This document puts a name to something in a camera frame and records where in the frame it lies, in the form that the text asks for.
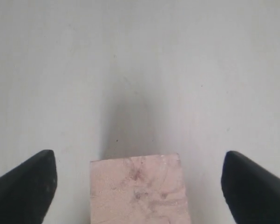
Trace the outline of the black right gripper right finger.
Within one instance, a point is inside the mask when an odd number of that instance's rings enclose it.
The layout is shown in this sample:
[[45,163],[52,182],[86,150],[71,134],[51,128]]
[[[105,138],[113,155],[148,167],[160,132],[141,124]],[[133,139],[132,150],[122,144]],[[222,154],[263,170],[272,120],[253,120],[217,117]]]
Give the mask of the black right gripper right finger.
[[221,188],[238,224],[280,224],[280,178],[237,151],[224,158]]

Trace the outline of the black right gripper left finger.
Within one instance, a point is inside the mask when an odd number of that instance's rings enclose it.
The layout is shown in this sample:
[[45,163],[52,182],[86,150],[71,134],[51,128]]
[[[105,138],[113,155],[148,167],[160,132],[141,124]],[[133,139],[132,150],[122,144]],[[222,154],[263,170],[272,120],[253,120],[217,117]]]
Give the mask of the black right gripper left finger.
[[0,224],[41,224],[57,189],[53,150],[42,150],[0,177]]

